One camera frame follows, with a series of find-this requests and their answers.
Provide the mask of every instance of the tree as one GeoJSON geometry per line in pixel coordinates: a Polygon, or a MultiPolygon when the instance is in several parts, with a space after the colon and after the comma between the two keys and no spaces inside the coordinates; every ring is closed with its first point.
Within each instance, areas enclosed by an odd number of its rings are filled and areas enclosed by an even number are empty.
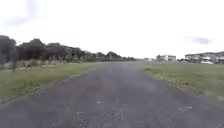
{"type": "Polygon", "coordinates": [[[104,61],[105,60],[105,54],[103,54],[102,52],[98,52],[96,53],[96,59],[100,60],[100,61],[104,61]]]}
{"type": "Polygon", "coordinates": [[[157,59],[157,60],[161,60],[162,57],[161,57],[160,55],[158,55],[158,56],[156,57],[156,59],[157,59]]]}
{"type": "Polygon", "coordinates": [[[49,43],[46,48],[47,56],[53,57],[56,60],[64,60],[65,57],[70,53],[69,49],[66,46],[61,45],[60,43],[49,43]]]}
{"type": "Polygon", "coordinates": [[[21,60],[40,59],[46,51],[46,45],[40,39],[33,39],[18,46],[19,59],[21,60]]]}
{"type": "Polygon", "coordinates": [[[6,62],[10,61],[10,51],[15,48],[16,41],[8,36],[0,35],[0,54],[5,57],[6,62]]]}

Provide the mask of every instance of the lawn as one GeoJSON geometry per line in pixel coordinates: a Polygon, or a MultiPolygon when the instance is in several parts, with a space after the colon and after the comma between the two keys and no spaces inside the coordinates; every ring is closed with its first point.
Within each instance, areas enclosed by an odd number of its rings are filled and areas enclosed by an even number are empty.
{"type": "Polygon", "coordinates": [[[99,63],[58,64],[0,72],[0,103],[15,99],[52,83],[86,71],[99,63]]]}
{"type": "Polygon", "coordinates": [[[224,65],[151,62],[141,69],[170,85],[224,102],[224,65]]]}

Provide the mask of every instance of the grass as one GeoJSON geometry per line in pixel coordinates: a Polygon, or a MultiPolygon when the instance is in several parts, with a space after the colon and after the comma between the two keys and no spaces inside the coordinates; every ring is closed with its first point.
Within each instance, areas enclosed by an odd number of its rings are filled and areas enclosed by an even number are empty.
{"type": "Polygon", "coordinates": [[[151,62],[141,69],[175,87],[224,102],[224,65],[151,62]]]}
{"type": "Polygon", "coordinates": [[[52,83],[97,66],[99,63],[59,64],[0,72],[0,103],[29,94],[52,83]]]}

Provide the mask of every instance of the asphalt road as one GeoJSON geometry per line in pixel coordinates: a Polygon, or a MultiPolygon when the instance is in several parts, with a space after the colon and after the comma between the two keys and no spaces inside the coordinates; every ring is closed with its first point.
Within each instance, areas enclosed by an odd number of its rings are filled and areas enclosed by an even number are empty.
{"type": "Polygon", "coordinates": [[[113,63],[0,108],[0,128],[224,128],[224,109],[113,63]]]}

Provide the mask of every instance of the house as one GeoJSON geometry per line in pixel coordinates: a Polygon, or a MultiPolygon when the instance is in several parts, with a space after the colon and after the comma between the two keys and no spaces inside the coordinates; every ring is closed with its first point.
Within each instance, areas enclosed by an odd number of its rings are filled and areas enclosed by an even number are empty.
{"type": "Polygon", "coordinates": [[[187,54],[185,59],[193,63],[224,63],[224,52],[205,52],[199,54],[187,54]]]}
{"type": "Polygon", "coordinates": [[[173,55],[163,55],[163,56],[161,56],[161,60],[176,61],[176,56],[173,56],[173,55]]]}
{"type": "Polygon", "coordinates": [[[215,60],[216,60],[216,63],[224,64],[224,52],[216,53],[215,60]]]}

